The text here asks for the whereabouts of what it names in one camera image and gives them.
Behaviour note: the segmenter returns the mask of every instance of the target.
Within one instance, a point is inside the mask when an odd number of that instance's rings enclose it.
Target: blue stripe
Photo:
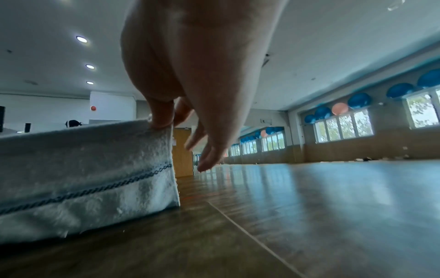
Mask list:
[[[9,214],[9,213],[16,213],[19,211],[28,210],[31,208],[37,208],[37,207],[41,207],[41,206],[45,206],[45,205],[49,205],[49,204],[61,203],[66,200],[71,200],[71,199],[87,196],[87,195],[94,194],[97,192],[104,192],[107,190],[120,188],[122,186],[129,185],[133,182],[137,182],[140,180],[151,178],[151,177],[157,175],[158,173],[162,172],[163,170],[165,170],[167,168],[172,168],[172,167],[173,167],[172,164],[167,164],[163,167],[157,168],[155,171],[152,171],[151,169],[149,169],[148,172],[144,172],[142,174],[135,175],[129,179],[120,180],[118,182],[111,183],[108,185],[95,187],[92,189],[81,190],[81,191],[78,191],[75,193],[67,193],[67,194],[60,195],[60,196],[57,196],[54,198],[47,198],[47,199],[39,200],[36,202],[24,203],[24,204],[13,206],[13,207],[0,208],[0,216],[5,215],[5,214]]]

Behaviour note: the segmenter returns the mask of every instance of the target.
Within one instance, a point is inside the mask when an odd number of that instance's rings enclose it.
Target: towel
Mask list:
[[[180,206],[171,139],[146,120],[0,138],[0,244]]]

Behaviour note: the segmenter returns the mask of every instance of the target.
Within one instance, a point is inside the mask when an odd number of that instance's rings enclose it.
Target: floor line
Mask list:
[[[297,275],[299,275],[302,278],[308,278],[306,275],[302,274],[301,272],[299,272],[299,270],[297,270],[296,267],[294,267],[293,265],[289,264],[288,262],[286,262],[283,258],[281,258],[280,256],[278,256],[277,254],[275,254],[275,252],[273,252],[271,249],[269,249],[269,247],[267,247],[266,245],[264,245],[261,241],[259,241],[256,237],[254,237],[253,235],[251,235],[250,233],[248,233],[248,231],[246,231],[245,229],[243,229],[242,226],[238,225],[237,223],[234,222],[234,220],[230,219],[226,214],[224,214],[221,210],[218,209],[218,207],[214,206],[211,202],[207,203],[209,205],[211,205],[213,208],[215,208],[218,212],[220,212],[224,217],[226,217],[226,219],[228,219],[229,221],[232,222],[232,224],[236,225],[242,232],[244,232],[246,235],[248,235],[251,239],[253,239],[256,243],[258,243],[258,245],[260,245],[261,247],[263,247],[264,249],[266,249],[266,251],[268,251],[272,256],[274,256],[275,258],[277,258],[280,262],[282,262],[285,266],[287,266],[288,268],[290,268],[294,273],[296,273]]]

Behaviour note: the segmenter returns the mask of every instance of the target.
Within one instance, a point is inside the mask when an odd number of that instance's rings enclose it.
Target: ceiling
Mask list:
[[[270,45],[253,108],[299,105],[440,40],[438,0],[406,0],[388,11],[394,1],[291,0]],[[119,34],[129,3],[4,1],[0,90],[79,97],[95,90],[142,99],[120,59]]]

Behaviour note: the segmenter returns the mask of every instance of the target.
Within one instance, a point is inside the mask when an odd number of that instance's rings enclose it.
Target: wooden door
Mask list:
[[[191,135],[191,130],[175,128],[173,131],[173,137],[176,140],[176,145],[173,146],[173,164],[176,177],[192,176],[193,169],[193,156],[192,152],[187,151],[184,148],[184,144]]]

